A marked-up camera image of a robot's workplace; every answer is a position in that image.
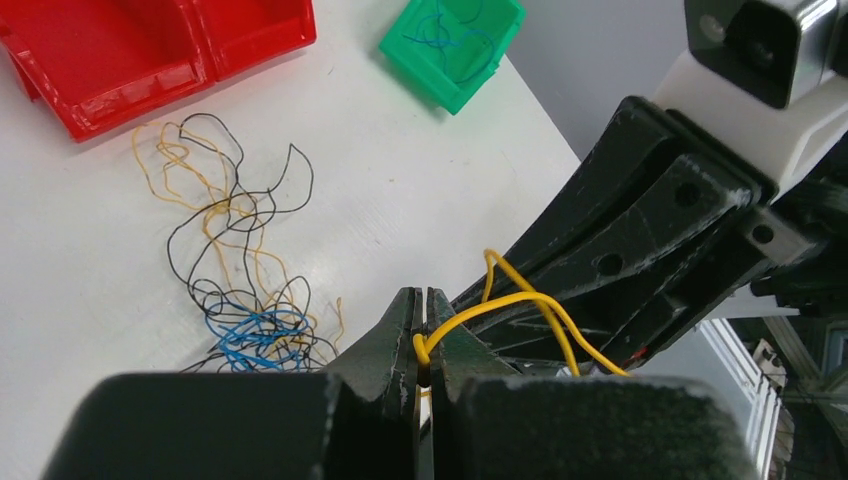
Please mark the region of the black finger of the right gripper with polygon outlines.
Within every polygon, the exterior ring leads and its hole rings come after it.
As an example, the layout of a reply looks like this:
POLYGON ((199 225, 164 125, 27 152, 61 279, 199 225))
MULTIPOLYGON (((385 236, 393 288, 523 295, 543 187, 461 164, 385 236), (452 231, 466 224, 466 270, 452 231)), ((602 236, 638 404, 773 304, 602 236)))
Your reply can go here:
POLYGON ((675 110, 629 96, 504 253, 618 366, 669 347, 766 259, 740 231, 775 183, 675 110))

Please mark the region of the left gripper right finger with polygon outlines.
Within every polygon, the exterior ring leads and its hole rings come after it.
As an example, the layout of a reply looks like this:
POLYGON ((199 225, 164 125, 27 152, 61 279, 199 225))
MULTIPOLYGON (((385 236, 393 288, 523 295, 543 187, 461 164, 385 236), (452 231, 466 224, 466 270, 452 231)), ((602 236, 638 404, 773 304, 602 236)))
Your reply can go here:
POLYGON ((434 349, 438 479, 756 479, 727 402, 668 376, 522 375, 466 328, 434 349))

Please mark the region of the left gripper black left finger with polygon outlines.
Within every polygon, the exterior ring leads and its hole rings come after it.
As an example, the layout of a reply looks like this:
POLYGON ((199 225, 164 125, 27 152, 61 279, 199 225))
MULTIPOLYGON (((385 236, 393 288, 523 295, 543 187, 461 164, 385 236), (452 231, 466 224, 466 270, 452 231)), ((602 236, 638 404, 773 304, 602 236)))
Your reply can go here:
POLYGON ((412 479, 420 289, 315 373, 134 373, 98 384, 47 479, 412 479))

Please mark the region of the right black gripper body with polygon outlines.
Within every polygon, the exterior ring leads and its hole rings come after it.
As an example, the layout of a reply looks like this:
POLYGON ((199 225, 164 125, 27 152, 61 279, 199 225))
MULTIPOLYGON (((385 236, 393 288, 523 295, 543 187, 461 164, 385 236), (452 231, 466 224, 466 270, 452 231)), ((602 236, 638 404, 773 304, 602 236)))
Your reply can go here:
POLYGON ((765 211, 807 243, 792 260, 768 258, 778 233, 769 224, 746 222, 732 232, 735 258, 765 264, 749 281, 757 297, 773 296, 780 307, 802 316, 837 317, 847 313, 847 137, 824 155, 796 186, 765 211))

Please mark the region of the green plastic bin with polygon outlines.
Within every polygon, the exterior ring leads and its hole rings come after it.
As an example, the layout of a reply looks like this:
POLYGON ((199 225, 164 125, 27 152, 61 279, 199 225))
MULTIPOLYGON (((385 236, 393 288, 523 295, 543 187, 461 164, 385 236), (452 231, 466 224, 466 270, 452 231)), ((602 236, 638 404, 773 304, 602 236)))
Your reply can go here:
POLYGON ((526 18, 513 0, 416 0, 379 43, 413 86, 452 115, 495 74, 526 18))

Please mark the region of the right red bin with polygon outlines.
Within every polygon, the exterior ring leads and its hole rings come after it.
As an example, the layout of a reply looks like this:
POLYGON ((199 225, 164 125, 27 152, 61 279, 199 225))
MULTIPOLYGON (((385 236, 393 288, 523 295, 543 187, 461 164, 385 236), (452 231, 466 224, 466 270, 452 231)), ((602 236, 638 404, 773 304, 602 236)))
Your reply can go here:
POLYGON ((199 0, 192 6, 218 81, 317 38, 311 0, 199 0))

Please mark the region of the red bin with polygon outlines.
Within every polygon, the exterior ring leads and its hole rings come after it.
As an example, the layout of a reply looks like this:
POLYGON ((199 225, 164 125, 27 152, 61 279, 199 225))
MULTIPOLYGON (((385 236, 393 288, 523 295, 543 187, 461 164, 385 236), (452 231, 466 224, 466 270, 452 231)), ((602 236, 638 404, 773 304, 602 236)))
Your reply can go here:
POLYGON ((199 0, 192 6, 218 81, 317 38, 311 0, 199 0))
POLYGON ((189 1, 4 1, 1 44, 78 143, 213 82, 189 1))

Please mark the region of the left red bin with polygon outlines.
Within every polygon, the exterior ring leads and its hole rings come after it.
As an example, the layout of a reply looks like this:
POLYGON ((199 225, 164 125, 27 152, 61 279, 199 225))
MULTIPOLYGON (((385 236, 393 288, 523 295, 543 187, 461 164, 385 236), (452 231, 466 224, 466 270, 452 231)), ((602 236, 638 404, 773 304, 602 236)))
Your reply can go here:
POLYGON ((213 82, 189 1, 4 1, 1 44, 78 143, 213 82))

